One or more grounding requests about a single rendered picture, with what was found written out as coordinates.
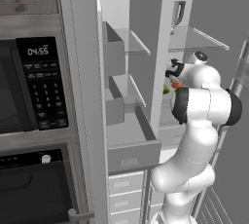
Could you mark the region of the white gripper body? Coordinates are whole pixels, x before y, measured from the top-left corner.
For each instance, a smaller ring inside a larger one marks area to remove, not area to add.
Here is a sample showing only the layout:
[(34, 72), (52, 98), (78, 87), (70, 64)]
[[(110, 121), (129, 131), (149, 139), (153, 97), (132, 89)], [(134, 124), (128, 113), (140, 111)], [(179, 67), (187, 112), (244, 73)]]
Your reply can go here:
[(177, 58), (172, 58), (166, 65), (165, 77), (179, 79), (183, 72), (185, 64), (179, 61)]

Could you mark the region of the short glass fridge shelf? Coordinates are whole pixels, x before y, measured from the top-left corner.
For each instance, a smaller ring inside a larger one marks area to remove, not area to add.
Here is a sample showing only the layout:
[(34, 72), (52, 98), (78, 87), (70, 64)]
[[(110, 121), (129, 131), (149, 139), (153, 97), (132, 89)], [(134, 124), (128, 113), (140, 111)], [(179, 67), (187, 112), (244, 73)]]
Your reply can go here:
[(115, 76), (114, 81), (124, 98), (125, 107), (146, 107), (145, 99), (130, 74)]

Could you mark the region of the narrow glass fridge shelf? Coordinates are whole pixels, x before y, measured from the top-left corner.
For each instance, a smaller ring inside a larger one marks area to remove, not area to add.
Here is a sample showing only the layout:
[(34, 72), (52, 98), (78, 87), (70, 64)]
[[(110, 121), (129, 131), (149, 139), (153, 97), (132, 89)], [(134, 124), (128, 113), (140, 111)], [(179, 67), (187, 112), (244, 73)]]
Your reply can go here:
[(128, 28), (117, 28), (116, 32), (124, 41), (124, 52), (127, 55), (151, 54), (150, 50), (132, 30)]

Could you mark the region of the wide glass fridge shelf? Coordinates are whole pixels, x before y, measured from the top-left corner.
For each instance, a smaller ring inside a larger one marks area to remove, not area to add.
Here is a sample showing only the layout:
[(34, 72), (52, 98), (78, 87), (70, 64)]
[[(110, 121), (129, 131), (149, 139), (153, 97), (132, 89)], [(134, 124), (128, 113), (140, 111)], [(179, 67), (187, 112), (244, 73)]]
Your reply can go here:
[(190, 26), (177, 26), (174, 34), (170, 36), (170, 53), (184, 51), (206, 50), (206, 49), (225, 49), (230, 47), (217, 39), (205, 34), (204, 32)]

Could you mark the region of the grey fridge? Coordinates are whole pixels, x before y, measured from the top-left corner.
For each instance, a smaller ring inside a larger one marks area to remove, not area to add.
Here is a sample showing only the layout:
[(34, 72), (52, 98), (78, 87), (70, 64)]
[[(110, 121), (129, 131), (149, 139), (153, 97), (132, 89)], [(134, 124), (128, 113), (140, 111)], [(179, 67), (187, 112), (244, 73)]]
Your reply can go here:
[[(224, 38), (194, 25), (198, 0), (100, 0), (111, 224), (200, 224), (193, 199), (211, 186), (224, 130), (241, 117), (212, 65)], [(225, 16), (225, 0), (208, 0)]]

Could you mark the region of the grey fridge door with rails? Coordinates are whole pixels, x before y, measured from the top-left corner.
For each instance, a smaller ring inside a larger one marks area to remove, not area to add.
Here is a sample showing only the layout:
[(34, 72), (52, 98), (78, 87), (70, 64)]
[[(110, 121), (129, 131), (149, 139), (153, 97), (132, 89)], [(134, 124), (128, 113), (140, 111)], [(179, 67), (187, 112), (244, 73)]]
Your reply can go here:
[(196, 200), (198, 224), (249, 224), (249, 29), (231, 91), (242, 101), (242, 115), (234, 127), (219, 128), (220, 140), (211, 161), (216, 180)]

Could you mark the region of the white fridge drawer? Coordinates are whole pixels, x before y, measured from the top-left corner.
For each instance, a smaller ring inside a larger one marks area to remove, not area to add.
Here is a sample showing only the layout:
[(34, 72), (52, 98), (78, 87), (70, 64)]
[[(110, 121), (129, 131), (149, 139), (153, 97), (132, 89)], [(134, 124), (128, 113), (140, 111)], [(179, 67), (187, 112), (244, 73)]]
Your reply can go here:
[(139, 224), (140, 209), (115, 213), (110, 217), (111, 224)]
[(141, 206), (141, 196), (141, 190), (111, 196), (110, 212), (117, 213), (125, 210), (139, 208)]
[(109, 193), (117, 195), (142, 189), (143, 171), (124, 173), (109, 177)]

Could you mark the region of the large grey door bin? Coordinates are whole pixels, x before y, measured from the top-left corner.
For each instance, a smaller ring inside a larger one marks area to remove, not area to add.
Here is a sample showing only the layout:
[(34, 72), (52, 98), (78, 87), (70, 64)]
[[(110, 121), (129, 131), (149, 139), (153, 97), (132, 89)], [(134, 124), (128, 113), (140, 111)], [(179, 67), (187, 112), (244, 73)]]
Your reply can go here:
[(107, 22), (102, 22), (103, 56), (105, 76), (125, 73), (125, 42)]

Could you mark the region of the small grey door bin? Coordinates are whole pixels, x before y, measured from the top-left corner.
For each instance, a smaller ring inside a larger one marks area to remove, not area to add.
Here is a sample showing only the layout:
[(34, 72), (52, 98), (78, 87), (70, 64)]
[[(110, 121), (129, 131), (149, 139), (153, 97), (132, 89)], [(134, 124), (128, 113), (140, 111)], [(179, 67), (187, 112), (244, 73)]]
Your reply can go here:
[(106, 124), (108, 126), (120, 124), (125, 120), (125, 103), (113, 77), (105, 80)]

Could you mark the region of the black microwave oven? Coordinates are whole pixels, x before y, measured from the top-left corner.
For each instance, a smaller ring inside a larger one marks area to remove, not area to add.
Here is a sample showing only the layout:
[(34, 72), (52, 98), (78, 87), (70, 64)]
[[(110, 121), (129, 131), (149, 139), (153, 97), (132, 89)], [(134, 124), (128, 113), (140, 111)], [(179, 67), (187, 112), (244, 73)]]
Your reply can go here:
[(68, 126), (54, 37), (0, 40), (0, 134)]

